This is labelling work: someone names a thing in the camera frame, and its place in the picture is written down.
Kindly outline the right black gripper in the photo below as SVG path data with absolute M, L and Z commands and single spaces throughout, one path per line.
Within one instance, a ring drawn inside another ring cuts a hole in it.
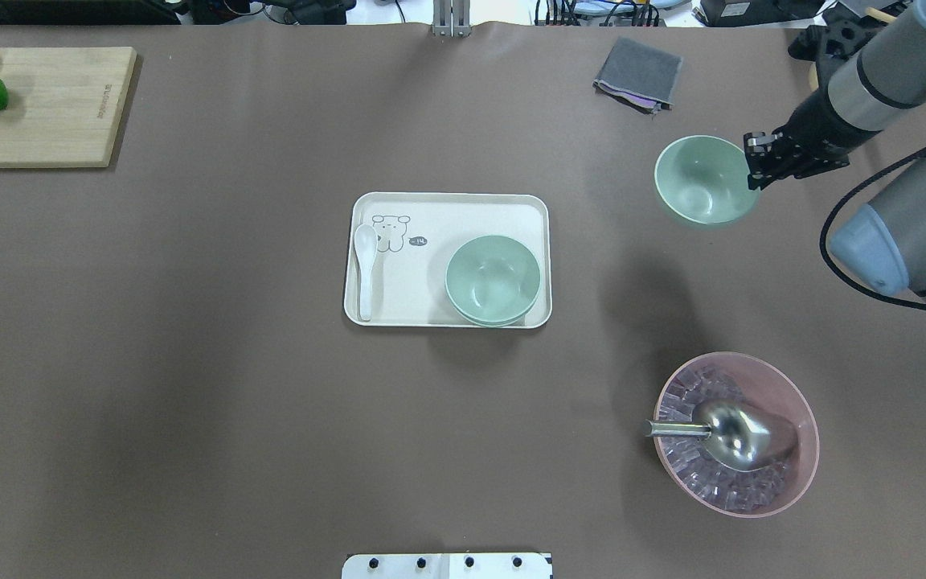
M 808 29 L 789 44 L 788 55 L 809 61 Z M 794 177 L 807 179 L 830 170 L 846 167 L 848 154 L 877 136 L 875 131 L 860 129 L 843 120 L 830 102 L 828 84 L 814 89 L 791 113 L 788 121 L 768 134 L 744 134 L 744 155 L 748 166 L 748 187 L 763 191 L 777 180 Z

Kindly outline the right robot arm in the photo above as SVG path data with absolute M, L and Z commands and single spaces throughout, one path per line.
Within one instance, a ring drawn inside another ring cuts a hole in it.
M 912 3 L 772 134 L 748 133 L 748 185 L 807 179 L 926 102 L 926 1 Z M 853 187 L 821 228 L 819 252 L 845 285 L 926 312 L 926 146 Z

